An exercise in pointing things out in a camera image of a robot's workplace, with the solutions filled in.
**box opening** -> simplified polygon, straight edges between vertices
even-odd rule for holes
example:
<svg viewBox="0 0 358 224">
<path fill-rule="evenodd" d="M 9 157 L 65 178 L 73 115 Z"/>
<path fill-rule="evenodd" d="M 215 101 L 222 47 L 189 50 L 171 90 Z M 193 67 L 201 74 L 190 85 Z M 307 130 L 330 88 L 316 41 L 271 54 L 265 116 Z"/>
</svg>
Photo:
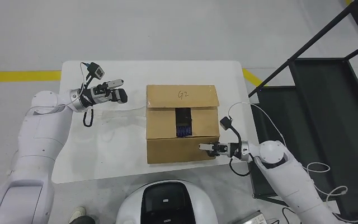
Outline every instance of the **box opening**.
<svg viewBox="0 0 358 224">
<path fill-rule="evenodd" d="M 175 108 L 175 125 L 177 137 L 192 136 L 190 108 Z"/>
</svg>

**cardboard box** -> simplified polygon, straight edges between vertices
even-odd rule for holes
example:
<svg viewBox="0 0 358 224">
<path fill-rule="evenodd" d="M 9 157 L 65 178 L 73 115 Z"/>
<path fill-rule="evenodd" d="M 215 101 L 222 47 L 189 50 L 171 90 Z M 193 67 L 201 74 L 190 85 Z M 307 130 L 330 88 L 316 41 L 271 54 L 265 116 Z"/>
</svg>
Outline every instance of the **cardboard box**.
<svg viewBox="0 0 358 224">
<path fill-rule="evenodd" d="M 211 160 L 200 143 L 219 140 L 215 86 L 147 86 L 147 162 Z"/>
</svg>

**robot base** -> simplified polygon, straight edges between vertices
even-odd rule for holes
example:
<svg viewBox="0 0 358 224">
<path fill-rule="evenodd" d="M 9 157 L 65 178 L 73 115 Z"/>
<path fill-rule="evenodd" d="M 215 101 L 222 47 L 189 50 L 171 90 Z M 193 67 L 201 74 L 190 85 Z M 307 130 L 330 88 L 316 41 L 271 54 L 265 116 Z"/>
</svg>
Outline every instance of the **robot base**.
<svg viewBox="0 0 358 224">
<path fill-rule="evenodd" d="M 147 184 L 129 195 L 119 208 L 117 224 L 217 224 L 213 203 L 200 188 L 183 180 Z"/>
</svg>

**yellow floor line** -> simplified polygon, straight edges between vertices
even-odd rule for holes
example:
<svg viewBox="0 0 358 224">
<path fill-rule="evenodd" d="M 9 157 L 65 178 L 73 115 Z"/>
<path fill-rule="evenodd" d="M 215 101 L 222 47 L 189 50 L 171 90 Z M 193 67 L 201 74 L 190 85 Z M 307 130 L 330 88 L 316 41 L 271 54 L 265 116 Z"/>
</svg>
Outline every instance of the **yellow floor line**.
<svg viewBox="0 0 358 224">
<path fill-rule="evenodd" d="M 0 72 L 0 82 L 59 81 L 61 71 Z"/>
<path fill-rule="evenodd" d="M 244 78 L 258 86 L 262 81 L 246 69 L 242 69 Z M 0 82 L 31 82 L 31 81 L 59 81 L 61 71 L 14 71 L 0 72 Z"/>
<path fill-rule="evenodd" d="M 244 78 L 249 81 L 250 83 L 252 83 L 254 86 L 258 86 L 261 84 L 261 79 L 257 78 L 254 74 L 252 74 L 251 72 L 249 72 L 247 69 L 242 69 L 242 73 L 244 74 Z"/>
</svg>

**sneaker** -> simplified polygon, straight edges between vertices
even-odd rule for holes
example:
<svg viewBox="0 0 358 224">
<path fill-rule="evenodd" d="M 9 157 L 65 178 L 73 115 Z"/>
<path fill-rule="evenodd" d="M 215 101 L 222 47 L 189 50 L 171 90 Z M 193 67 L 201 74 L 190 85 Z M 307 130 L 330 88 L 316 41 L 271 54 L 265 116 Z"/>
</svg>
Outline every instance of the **sneaker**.
<svg viewBox="0 0 358 224">
<path fill-rule="evenodd" d="M 86 209 L 83 207 L 77 207 L 74 209 L 71 218 L 69 219 L 68 223 L 71 223 L 73 220 L 75 220 L 78 217 L 85 216 L 86 215 Z"/>
</svg>

